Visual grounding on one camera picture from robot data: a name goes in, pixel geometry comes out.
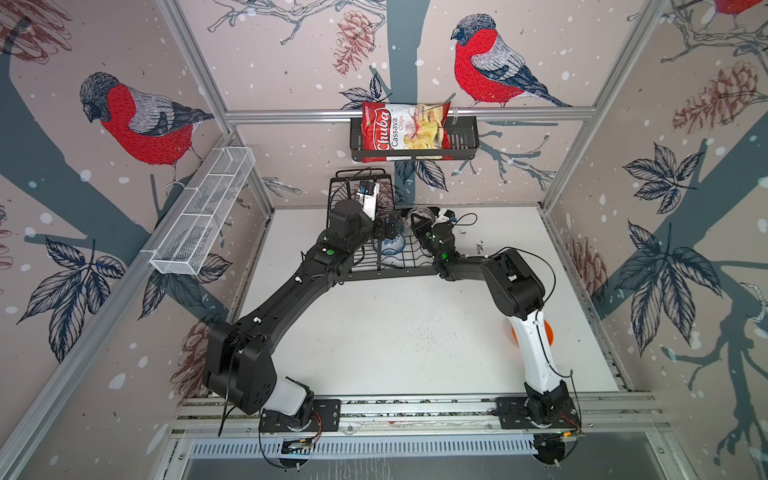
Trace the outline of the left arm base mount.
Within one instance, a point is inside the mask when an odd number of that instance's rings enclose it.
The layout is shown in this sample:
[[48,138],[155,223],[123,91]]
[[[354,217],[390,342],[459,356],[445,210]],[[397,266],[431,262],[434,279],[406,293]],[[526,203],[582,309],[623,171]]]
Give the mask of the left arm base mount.
[[339,428],[341,401],[339,399],[306,400],[296,414],[286,415],[265,409],[261,415],[261,433],[336,432]]

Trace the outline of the green patterned ceramic bowl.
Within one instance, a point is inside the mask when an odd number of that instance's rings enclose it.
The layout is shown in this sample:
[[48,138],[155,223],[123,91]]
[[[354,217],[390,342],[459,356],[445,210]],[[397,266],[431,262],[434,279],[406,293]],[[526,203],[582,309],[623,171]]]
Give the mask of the green patterned ceramic bowl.
[[418,206],[408,211],[406,220],[409,225],[417,224],[422,221],[428,221],[430,224],[433,224],[438,213],[439,210],[434,207]]

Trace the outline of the black wire dish rack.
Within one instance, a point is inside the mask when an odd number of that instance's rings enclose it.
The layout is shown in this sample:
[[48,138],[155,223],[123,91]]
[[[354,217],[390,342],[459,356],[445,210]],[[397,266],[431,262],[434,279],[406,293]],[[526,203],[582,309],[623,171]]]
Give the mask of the black wire dish rack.
[[354,254],[346,280],[374,280],[435,276],[432,254],[412,231],[414,223],[438,220],[437,207],[403,207],[392,176],[382,168],[337,171],[329,181],[327,210],[343,200],[354,200],[374,213],[374,231]]

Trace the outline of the blue floral ceramic bowl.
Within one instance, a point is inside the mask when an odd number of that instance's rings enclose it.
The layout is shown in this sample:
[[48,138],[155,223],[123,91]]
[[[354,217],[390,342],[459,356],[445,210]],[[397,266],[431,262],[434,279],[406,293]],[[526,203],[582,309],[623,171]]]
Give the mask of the blue floral ceramic bowl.
[[405,237],[401,234],[393,239],[375,240],[373,242],[374,250],[382,256],[397,256],[403,252],[406,246]]

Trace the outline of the orange plastic bowl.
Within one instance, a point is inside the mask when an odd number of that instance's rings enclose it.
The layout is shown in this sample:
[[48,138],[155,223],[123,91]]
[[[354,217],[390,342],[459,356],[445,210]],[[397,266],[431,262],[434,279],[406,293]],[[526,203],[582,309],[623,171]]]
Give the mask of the orange plastic bowl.
[[518,327],[520,327],[521,331],[525,331],[525,332],[528,332],[528,331],[533,332],[536,327],[539,327],[541,332],[546,338],[547,344],[549,346],[552,346],[554,343],[554,332],[550,323],[547,320],[541,320],[539,323],[533,324],[531,321],[522,322],[517,318],[512,318],[509,320],[509,322],[511,325],[510,329],[512,332],[513,342],[517,346],[520,345],[520,341],[518,337]]

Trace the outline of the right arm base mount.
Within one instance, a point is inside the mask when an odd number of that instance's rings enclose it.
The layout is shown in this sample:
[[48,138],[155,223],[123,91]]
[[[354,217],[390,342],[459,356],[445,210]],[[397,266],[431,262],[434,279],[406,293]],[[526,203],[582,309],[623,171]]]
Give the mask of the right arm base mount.
[[493,413],[503,430],[575,430],[581,427],[581,418],[571,398],[547,405],[525,396],[497,397]]

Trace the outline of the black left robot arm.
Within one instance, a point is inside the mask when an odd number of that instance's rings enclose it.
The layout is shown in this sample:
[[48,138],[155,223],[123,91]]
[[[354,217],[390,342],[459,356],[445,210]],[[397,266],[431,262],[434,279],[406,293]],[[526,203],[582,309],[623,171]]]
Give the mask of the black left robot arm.
[[209,330],[203,386],[246,414],[266,409],[300,427],[308,424],[314,393],[300,382],[278,377],[272,353],[308,307],[351,270],[354,254],[370,240],[373,226],[355,200],[332,207],[324,233],[291,278],[254,311]]

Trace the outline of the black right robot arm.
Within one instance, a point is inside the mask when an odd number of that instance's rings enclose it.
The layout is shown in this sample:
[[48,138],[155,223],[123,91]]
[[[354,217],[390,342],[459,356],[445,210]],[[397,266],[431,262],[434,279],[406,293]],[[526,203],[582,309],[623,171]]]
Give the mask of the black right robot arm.
[[567,375],[558,372],[546,336],[543,309],[545,288],[520,255],[506,247],[491,256],[466,256],[455,248],[454,224],[433,222],[414,214],[411,229],[421,247],[433,258],[433,266],[446,281],[483,281],[497,309],[509,320],[525,369],[524,403],[529,419],[546,427],[559,420],[579,428],[581,418],[566,385]]

